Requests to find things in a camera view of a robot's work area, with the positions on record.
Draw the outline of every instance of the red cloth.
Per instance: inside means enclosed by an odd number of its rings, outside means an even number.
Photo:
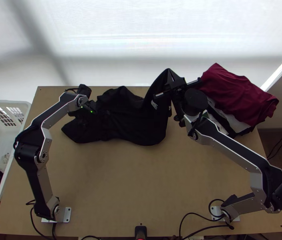
[[[252,84],[245,76],[237,76],[215,63],[203,73],[203,91],[216,102],[215,107],[233,114],[240,122],[254,127],[272,117],[279,100]]]

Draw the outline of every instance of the black knob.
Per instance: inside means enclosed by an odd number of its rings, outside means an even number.
[[[190,88],[184,94],[182,110],[185,114],[195,116],[208,108],[207,96],[200,90]]]

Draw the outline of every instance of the white cloth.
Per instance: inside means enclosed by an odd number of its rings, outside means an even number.
[[[2,156],[0,160],[0,171],[4,173],[6,165],[8,164],[8,159],[10,158],[10,154],[5,154]]]
[[[239,122],[234,115],[232,114],[225,114],[222,110],[215,108],[216,103],[211,99],[208,98],[208,104],[210,105],[210,107],[212,107],[221,117],[225,118],[230,127],[236,132],[242,132],[243,130],[250,128],[251,126],[249,126],[248,124],[246,124],[245,122]]]

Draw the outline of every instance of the white window blind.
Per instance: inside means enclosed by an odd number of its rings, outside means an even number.
[[[282,56],[282,0],[28,0],[59,55]]]

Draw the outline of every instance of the table surface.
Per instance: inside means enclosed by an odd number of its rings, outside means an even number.
[[[25,126],[57,102],[66,87],[38,87]],[[91,98],[111,87],[92,87]],[[145,96],[148,87],[129,87]],[[182,217],[188,212],[204,216],[215,198],[250,193],[249,173],[210,146],[191,141],[185,128],[169,118],[166,138],[155,146],[138,146],[116,139],[76,144],[61,128],[65,116],[51,129],[53,143],[47,169],[53,193],[64,206],[72,207],[69,223],[58,224],[57,236],[131,237],[134,227],[147,226],[149,236],[178,234]],[[257,130],[240,143],[265,155]],[[14,160],[0,205],[0,233],[37,235],[30,221],[33,194],[25,171]],[[34,216],[36,227],[51,235],[51,224]],[[188,216],[183,236],[218,223]],[[265,211],[240,216],[234,230],[215,228],[201,235],[226,235],[282,231],[282,212]]]

